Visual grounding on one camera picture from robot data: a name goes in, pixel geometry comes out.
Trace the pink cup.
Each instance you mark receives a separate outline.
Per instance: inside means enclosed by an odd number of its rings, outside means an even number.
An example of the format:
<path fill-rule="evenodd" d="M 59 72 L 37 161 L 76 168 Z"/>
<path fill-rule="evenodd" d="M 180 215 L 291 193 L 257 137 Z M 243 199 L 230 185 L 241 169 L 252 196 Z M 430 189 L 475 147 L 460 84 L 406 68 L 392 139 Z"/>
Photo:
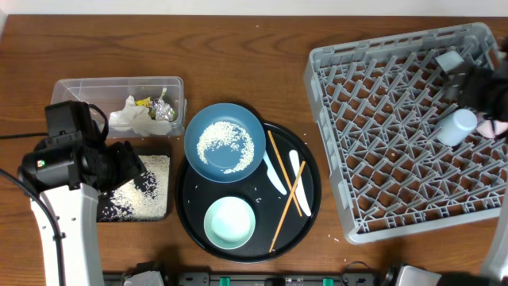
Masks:
<path fill-rule="evenodd" d="M 507 122 L 482 119 L 476 131 L 486 138 L 499 140 L 507 137 L 507 128 Z"/>

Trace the light blue small plate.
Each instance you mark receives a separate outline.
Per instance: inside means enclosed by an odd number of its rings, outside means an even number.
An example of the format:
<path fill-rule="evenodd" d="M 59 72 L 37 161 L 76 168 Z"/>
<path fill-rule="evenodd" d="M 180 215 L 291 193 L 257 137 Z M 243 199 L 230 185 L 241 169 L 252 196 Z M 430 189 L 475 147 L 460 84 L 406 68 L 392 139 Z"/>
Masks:
<path fill-rule="evenodd" d="M 463 57 L 457 51 L 446 52 L 437 56 L 435 60 L 446 74 L 449 74 L 464 62 Z"/>

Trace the white cup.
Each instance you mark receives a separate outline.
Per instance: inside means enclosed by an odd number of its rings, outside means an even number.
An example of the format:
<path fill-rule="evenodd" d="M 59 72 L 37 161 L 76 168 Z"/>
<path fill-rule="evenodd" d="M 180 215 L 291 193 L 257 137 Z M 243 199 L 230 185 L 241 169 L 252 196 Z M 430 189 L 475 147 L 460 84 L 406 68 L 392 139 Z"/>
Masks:
<path fill-rule="evenodd" d="M 459 109 L 441 119 L 436 128 L 437 140 L 447 146 L 461 143 L 477 126 L 477 116 L 468 109 Z"/>

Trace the pile of white rice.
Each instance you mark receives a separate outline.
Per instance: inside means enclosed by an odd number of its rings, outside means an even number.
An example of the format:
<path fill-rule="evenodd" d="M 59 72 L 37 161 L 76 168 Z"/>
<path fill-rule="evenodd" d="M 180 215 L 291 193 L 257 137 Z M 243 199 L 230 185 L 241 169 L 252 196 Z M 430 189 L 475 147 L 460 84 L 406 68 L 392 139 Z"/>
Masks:
<path fill-rule="evenodd" d="M 216 182 L 247 176 L 259 163 L 247 129 L 233 122 L 193 126 L 185 137 L 187 163 L 199 175 Z M 99 200 L 99 222 L 159 221 L 169 210 L 171 158 L 164 150 L 140 155 L 146 171 Z"/>

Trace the white tissue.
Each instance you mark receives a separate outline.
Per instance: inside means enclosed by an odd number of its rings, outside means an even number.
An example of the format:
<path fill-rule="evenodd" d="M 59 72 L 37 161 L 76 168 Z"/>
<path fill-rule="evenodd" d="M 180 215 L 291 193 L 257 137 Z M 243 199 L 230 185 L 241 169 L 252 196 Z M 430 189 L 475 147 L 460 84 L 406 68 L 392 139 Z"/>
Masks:
<path fill-rule="evenodd" d="M 137 100 L 133 96 L 129 96 L 122 110 L 112 112 L 109 116 L 109 127 L 120 131 L 132 130 L 142 137 L 169 133 L 172 122 L 152 120 L 148 109 L 136 106 L 135 101 Z"/>

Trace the yellow snack wrapper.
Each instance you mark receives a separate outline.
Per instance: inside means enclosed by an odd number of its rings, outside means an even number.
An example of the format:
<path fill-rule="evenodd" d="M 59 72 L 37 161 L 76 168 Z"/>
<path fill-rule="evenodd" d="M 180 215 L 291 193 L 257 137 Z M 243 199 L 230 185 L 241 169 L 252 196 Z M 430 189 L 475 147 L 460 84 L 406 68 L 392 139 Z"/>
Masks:
<path fill-rule="evenodd" d="M 135 105 L 146 107 L 148 109 L 148 115 L 150 116 L 150 118 L 152 120 L 155 119 L 156 114 L 154 111 L 153 100 L 151 97 L 148 97 L 146 99 L 137 100 L 137 101 L 135 101 Z"/>

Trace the silver foil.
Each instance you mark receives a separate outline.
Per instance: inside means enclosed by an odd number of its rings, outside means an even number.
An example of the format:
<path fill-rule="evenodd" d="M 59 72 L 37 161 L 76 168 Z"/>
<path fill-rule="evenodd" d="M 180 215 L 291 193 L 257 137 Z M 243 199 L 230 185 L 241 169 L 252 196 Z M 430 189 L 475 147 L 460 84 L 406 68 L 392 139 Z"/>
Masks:
<path fill-rule="evenodd" d="M 161 95 L 152 100 L 151 110 L 152 118 L 156 121 L 173 122 L 175 120 L 175 111 L 170 103 L 164 101 L 164 96 L 167 93 L 167 88 L 162 89 Z"/>

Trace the dark blue plate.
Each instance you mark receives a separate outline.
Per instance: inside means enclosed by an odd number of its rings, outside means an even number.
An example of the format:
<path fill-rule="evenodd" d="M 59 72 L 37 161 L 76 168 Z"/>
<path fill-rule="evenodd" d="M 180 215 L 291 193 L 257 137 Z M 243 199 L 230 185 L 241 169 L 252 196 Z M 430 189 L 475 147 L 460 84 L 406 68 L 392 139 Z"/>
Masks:
<path fill-rule="evenodd" d="M 259 167 L 266 137 L 254 113 L 237 104 L 217 103 L 190 120 L 184 149 L 199 175 L 217 183 L 232 183 Z"/>

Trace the teal bowl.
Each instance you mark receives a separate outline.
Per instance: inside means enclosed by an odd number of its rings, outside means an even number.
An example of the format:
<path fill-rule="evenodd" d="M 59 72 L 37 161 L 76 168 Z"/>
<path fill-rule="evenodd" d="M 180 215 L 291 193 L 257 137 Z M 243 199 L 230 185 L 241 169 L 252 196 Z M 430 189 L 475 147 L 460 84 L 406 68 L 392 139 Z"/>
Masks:
<path fill-rule="evenodd" d="M 210 242 L 219 249 L 237 249 L 245 245 L 255 231 L 255 212 L 241 198 L 223 197 L 206 211 L 203 228 Z"/>

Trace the light blue plastic knife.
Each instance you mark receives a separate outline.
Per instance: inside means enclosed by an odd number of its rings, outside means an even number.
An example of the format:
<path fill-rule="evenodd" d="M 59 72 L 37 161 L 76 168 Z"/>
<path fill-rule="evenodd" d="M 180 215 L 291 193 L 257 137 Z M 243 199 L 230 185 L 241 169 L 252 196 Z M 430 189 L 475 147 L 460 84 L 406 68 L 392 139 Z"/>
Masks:
<path fill-rule="evenodd" d="M 267 154 L 267 152 L 264 152 L 263 156 L 264 163 L 267 165 L 267 177 L 271 181 L 272 185 L 275 187 L 275 189 L 280 192 L 282 195 L 287 194 L 286 188 L 283 186 L 280 178 L 278 177 L 275 168 L 273 167 L 273 164 Z"/>

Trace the wooden chopstick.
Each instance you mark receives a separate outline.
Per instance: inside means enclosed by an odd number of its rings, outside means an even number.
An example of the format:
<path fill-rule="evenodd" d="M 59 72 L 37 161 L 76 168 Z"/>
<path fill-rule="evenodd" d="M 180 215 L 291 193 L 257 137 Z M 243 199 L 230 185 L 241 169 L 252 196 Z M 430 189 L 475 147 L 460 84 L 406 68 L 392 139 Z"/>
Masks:
<path fill-rule="evenodd" d="M 279 166 L 283 172 L 283 176 L 287 182 L 287 186 L 289 187 L 289 191 L 290 191 L 290 194 L 289 194 L 289 201 L 290 202 L 293 202 L 294 205 L 296 206 L 297 208 L 297 211 L 298 211 L 298 214 L 300 217 L 302 217 L 302 211 L 301 211 L 301 208 L 298 204 L 298 200 L 296 199 L 294 193 L 292 192 L 292 183 L 287 175 L 287 171 L 286 171 L 286 168 L 284 166 L 284 163 L 283 163 L 283 160 L 282 160 L 282 157 L 280 156 L 279 154 L 279 150 L 278 150 L 278 147 L 277 147 L 277 144 L 275 143 L 275 139 L 273 138 L 273 135 L 272 135 L 272 132 L 270 130 L 268 130 L 267 132 L 268 136 L 269 136 L 269 139 L 271 141 L 271 145 L 272 145 L 272 148 L 274 149 L 274 152 L 275 152 L 275 155 L 277 157 L 277 160 L 279 162 Z"/>
<path fill-rule="evenodd" d="M 280 218 L 280 220 L 279 220 L 279 224 L 278 224 L 277 229 L 276 229 L 276 231 L 275 231 L 275 235 L 274 235 L 274 237 L 273 237 L 273 239 L 272 239 L 272 241 L 271 241 L 271 247 L 270 247 L 270 249 L 269 249 L 269 253 L 273 252 L 273 250 L 274 250 L 276 240 L 277 240 L 277 238 L 278 238 L 278 236 L 279 236 L 279 232 L 280 232 L 280 230 L 281 230 L 281 228 L 282 228 L 282 225 L 283 225 L 283 222 L 284 222 L 284 220 L 285 220 L 285 218 L 286 218 L 287 211 L 288 211 L 288 209 L 289 209 L 289 206 L 290 206 L 290 204 L 291 204 L 291 201 L 293 200 L 293 198 L 296 198 L 296 197 L 295 197 L 295 190 L 296 190 L 296 188 L 297 188 L 297 186 L 298 186 L 298 181 L 299 181 L 299 179 L 301 178 L 301 174 L 302 174 L 302 172 L 303 172 L 303 169 L 305 168 L 305 165 L 306 165 L 306 162 L 305 162 L 305 161 L 303 161 L 303 162 L 301 163 L 301 165 L 300 165 L 300 168 L 299 168 L 299 170 L 298 170 L 298 174 L 297 174 L 297 176 L 296 176 L 296 178 L 295 178 L 295 180 L 294 180 L 294 183 L 293 183 L 293 185 L 292 185 L 292 187 L 291 187 L 291 193 L 290 193 L 290 195 L 288 196 L 287 203 L 286 203 L 286 205 L 285 205 L 285 207 L 284 207 L 284 209 L 283 209 L 283 213 L 281 214 L 281 218 Z"/>

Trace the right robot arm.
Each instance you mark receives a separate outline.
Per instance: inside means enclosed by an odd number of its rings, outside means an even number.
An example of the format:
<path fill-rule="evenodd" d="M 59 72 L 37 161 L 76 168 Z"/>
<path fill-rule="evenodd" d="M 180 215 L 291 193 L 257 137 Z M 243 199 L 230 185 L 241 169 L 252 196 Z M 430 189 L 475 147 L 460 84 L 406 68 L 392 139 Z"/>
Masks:
<path fill-rule="evenodd" d="M 482 118 L 479 128 L 498 143 L 507 143 L 507 58 L 493 70 L 462 60 L 456 52 L 437 57 L 448 75 L 445 97 L 460 106 L 471 107 Z M 503 200 L 495 236 L 480 276 L 465 272 L 436 273 L 410 265 L 390 268 L 383 285 L 506 285 L 507 284 L 507 199 Z"/>

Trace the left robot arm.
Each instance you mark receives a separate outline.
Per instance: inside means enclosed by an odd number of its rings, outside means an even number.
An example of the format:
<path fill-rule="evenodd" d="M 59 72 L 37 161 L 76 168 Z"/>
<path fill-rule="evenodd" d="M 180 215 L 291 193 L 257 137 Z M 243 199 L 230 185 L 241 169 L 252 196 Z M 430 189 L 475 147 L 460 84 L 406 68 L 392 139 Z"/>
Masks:
<path fill-rule="evenodd" d="M 24 155 L 18 180 L 28 191 L 43 249 L 48 285 L 102 285 L 98 197 L 142 174 L 127 141 L 106 144 L 108 126 L 78 101 L 46 106 L 48 136 Z"/>

